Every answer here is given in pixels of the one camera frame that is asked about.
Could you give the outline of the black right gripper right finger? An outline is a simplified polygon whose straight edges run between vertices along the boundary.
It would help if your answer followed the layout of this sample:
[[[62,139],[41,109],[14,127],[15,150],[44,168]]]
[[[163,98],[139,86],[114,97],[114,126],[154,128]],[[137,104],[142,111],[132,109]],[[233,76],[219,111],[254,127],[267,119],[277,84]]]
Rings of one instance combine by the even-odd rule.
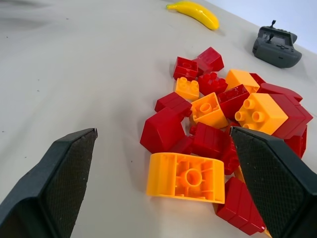
[[[247,189],[273,238],[317,236],[317,175],[284,142],[230,129]]]

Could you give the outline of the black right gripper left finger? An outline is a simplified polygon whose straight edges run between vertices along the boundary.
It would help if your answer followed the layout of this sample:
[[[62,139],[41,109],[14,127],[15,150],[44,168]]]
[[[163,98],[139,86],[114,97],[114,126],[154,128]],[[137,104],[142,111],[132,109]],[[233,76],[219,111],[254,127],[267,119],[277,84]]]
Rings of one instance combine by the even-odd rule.
[[[0,205],[2,238],[69,238],[85,196],[98,132],[56,140]]]

